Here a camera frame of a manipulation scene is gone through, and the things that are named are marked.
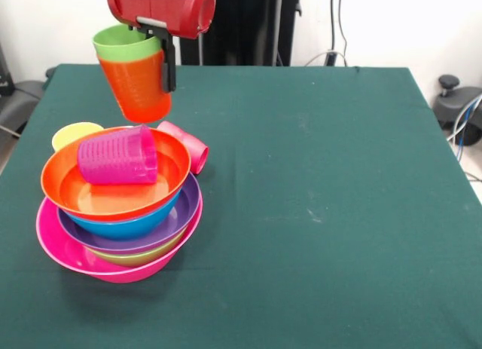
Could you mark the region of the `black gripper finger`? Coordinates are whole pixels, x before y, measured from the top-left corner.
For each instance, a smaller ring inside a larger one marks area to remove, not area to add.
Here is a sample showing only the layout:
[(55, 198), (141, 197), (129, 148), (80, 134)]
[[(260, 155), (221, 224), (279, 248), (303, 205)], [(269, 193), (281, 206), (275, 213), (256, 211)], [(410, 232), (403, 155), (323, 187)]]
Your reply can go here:
[(160, 41), (164, 55), (161, 63), (161, 87), (165, 93), (172, 93), (176, 89), (173, 37), (165, 28), (148, 28), (147, 34), (156, 37)]

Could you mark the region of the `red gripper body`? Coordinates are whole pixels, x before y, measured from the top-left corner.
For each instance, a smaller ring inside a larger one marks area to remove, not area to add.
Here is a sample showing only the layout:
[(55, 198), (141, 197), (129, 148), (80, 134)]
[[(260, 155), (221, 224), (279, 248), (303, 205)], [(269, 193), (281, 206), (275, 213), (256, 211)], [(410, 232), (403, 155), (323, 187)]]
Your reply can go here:
[(195, 39), (213, 20), (216, 0), (107, 0), (113, 16), (139, 28), (165, 28), (171, 35)]

